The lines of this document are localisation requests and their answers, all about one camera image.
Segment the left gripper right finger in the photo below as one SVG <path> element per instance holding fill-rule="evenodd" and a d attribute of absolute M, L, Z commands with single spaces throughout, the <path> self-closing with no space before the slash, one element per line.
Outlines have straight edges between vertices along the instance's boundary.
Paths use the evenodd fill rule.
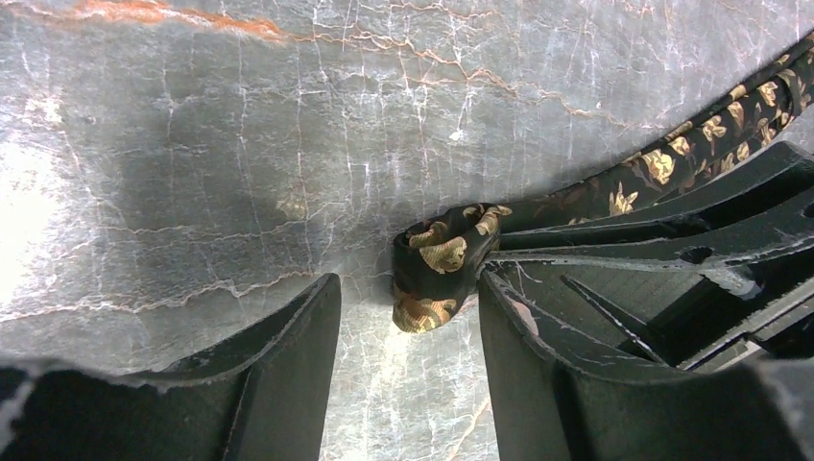
<path fill-rule="evenodd" d="M 477 289 L 502 459 L 812 458 L 811 361 L 681 371 L 589 336 L 491 272 Z"/>

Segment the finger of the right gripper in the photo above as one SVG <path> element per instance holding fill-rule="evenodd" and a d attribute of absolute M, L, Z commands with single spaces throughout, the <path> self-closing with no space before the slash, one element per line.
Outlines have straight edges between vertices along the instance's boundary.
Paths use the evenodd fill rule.
<path fill-rule="evenodd" d="M 490 263 L 584 266 L 657 273 L 657 295 L 690 274 L 707 290 L 690 289 L 643 323 L 580 279 L 562 283 L 596 308 L 628 343 L 676 368 L 717 371 L 747 358 L 813 355 L 813 219 L 810 203 L 782 203 L 718 230 L 676 239 L 498 252 Z"/>
<path fill-rule="evenodd" d="M 787 141 L 726 176 L 658 205 L 580 225 L 504 234 L 501 250 L 631 243 L 723 228 L 777 206 L 813 185 L 813 154 Z"/>

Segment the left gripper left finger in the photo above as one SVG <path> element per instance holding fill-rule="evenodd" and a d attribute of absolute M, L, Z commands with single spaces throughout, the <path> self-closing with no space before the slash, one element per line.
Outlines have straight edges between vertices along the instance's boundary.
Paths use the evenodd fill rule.
<path fill-rule="evenodd" d="M 316 460 L 342 308 L 326 274 L 277 312 L 159 372 L 1 362 L 5 460 Z"/>

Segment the black gold floral tie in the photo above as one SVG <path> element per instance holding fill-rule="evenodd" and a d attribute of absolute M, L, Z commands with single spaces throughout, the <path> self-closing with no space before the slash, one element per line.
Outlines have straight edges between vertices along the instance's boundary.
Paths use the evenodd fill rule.
<path fill-rule="evenodd" d="M 766 147 L 812 103 L 813 38 L 805 36 L 613 167 L 550 194 L 455 206 L 416 223 L 393 243 L 393 323 L 407 333 L 447 324 L 488 253 L 528 247 L 528 231 L 626 215 L 695 190 Z"/>

